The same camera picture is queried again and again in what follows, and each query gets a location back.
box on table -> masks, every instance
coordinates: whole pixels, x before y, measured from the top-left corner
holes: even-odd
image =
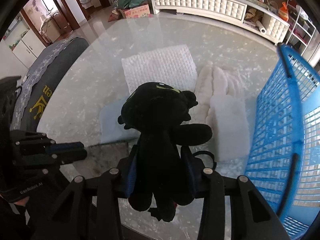
[[[123,18],[140,18],[150,15],[149,5],[140,5],[132,9],[120,9]]]

white cylinder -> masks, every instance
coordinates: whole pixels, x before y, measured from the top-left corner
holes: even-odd
[[[261,22],[256,21],[256,25],[258,26],[258,28],[259,28],[259,30],[260,30],[260,32],[261,32],[262,34],[266,34],[266,29],[265,29],[265,27],[262,25]]]

stuffed animal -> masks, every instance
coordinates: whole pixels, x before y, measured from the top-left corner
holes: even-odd
[[[212,137],[205,124],[181,125],[191,119],[188,111],[197,104],[191,91],[157,82],[140,85],[124,103],[119,124],[141,132],[132,148],[136,151],[137,178],[129,203],[135,210],[149,209],[154,195],[157,208],[149,210],[151,215],[170,222],[177,204],[193,201],[177,145],[200,145]]]

white cabinet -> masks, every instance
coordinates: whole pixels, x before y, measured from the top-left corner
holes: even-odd
[[[45,49],[45,46],[39,40],[33,30],[29,30],[23,36],[22,41],[36,57],[39,57],[40,53]]]
[[[13,50],[13,54],[27,67],[31,65],[36,60],[36,56],[30,51],[30,49],[20,41]]]

white fluffy cloth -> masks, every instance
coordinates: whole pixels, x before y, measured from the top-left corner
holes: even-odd
[[[249,126],[243,100],[231,95],[213,95],[207,118],[214,133],[217,161],[249,154]]]
[[[199,74],[189,123],[205,123],[212,128],[217,161],[249,154],[250,135],[245,113],[244,89],[234,71],[208,62]]]
[[[249,154],[249,124],[245,113],[244,89],[227,70],[213,67],[213,96],[205,123],[212,128],[217,161]]]
[[[205,123],[210,108],[210,98],[213,94],[212,70],[212,62],[209,62],[200,71],[195,91],[198,105],[190,109],[191,120],[189,123]]]
[[[156,49],[122,59],[129,93],[146,82],[160,82],[179,90],[195,91],[196,65],[186,45]]]

